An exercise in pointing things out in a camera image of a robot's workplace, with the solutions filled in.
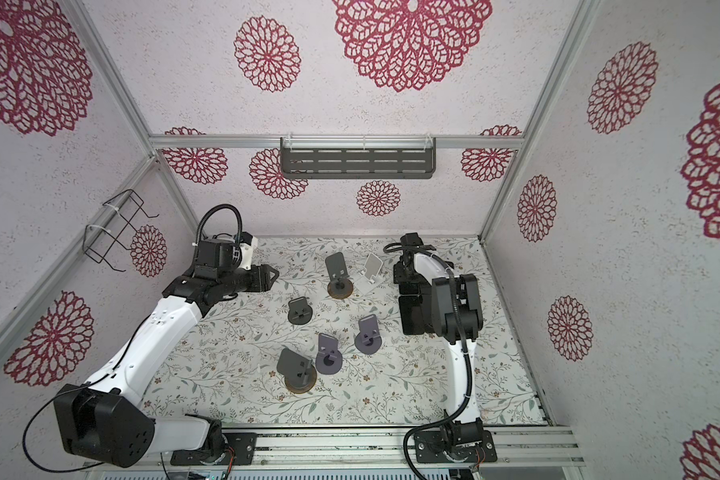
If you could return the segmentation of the black phone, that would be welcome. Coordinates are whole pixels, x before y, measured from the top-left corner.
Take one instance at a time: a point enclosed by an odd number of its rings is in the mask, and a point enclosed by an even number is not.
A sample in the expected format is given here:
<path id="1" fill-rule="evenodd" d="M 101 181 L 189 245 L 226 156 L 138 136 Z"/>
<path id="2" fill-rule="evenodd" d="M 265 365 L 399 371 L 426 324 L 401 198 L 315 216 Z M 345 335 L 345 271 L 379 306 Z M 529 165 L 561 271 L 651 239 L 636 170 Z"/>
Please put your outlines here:
<path id="1" fill-rule="evenodd" d="M 405 335 L 433 332 L 431 320 L 431 286 L 428 283 L 401 283 L 398 305 Z"/>

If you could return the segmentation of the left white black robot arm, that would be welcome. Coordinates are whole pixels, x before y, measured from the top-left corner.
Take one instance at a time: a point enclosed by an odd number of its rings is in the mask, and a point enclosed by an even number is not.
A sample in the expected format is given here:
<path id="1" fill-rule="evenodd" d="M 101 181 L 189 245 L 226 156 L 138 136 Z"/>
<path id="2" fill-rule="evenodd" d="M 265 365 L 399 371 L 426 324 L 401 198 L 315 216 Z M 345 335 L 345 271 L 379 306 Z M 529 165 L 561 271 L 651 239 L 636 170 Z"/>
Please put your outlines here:
<path id="1" fill-rule="evenodd" d="M 162 292 L 129 341 L 82 385 L 65 385 L 53 400 L 64 451 L 128 468 L 155 453 L 190 452 L 200 463 L 227 451 L 220 421 L 199 415 L 150 417 L 140 405 L 155 373 L 185 335 L 218 303 L 240 292 L 269 291 L 279 273 L 253 262 L 258 240 L 197 243 L 191 266 Z"/>

